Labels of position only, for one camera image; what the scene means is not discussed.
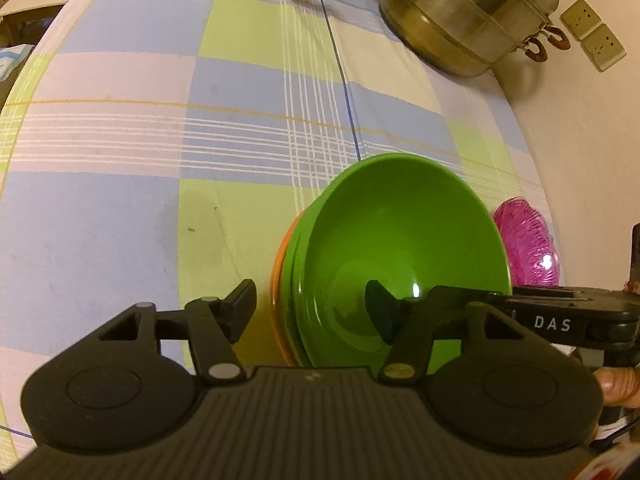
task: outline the table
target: table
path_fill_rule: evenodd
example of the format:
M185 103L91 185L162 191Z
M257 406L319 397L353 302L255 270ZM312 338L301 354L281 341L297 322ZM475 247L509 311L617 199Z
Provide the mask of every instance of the table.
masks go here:
M550 222L493 75L425 65L377 0L69 1L0 115L0 468L33 446L28 375L137 301L174 309L253 278L236 351L282 364L280 239L344 168L389 151ZM162 352L185 362L180 343Z

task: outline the wall socket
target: wall socket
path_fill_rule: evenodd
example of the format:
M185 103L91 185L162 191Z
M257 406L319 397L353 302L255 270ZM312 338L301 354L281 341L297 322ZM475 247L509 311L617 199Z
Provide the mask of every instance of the wall socket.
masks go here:
M560 15L560 19L578 41L582 41L602 23L600 16L584 0L575 2Z
M605 23L582 40L582 48L600 72L626 56L625 48Z

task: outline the ribbed black surface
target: ribbed black surface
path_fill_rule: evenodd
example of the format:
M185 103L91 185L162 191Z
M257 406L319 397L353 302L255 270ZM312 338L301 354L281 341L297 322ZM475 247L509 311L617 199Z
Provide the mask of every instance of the ribbed black surface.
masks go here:
M516 458L443 430L408 389L364 369L259 368L210 390L171 436L117 456L41 447L9 480L566 480L586 449Z

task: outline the orange bowl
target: orange bowl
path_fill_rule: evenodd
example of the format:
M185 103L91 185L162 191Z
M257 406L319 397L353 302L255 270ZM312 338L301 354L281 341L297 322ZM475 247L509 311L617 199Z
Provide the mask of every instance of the orange bowl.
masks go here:
M291 240L291 236L293 234L296 225L298 225L298 221L302 213L298 215L298 217L293 221L293 224L289 227L284 238L280 242L280 247L278 248L278 252L276 252L276 258L273 263L273 269L271 269L271 283L270 283L270 293L271 293L271 325L273 327L273 333L276 336L276 341L280 348L280 352L282 352L282 356L284 357L284 361L289 366L296 366L298 363L293 355L293 351L291 350L291 346L289 344L289 339L284 332L282 327L282 322L280 321L280 311L278 307L279 293L280 293L280 273L282 272L282 263L284 261L284 256L287 253L287 247L289 247L289 241Z

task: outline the fingernail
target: fingernail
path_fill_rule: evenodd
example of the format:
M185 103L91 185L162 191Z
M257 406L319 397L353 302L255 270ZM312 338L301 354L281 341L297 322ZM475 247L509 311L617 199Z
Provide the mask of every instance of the fingernail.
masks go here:
M613 388L613 373L608 368L601 368L595 371L595 376L603 393L609 392Z

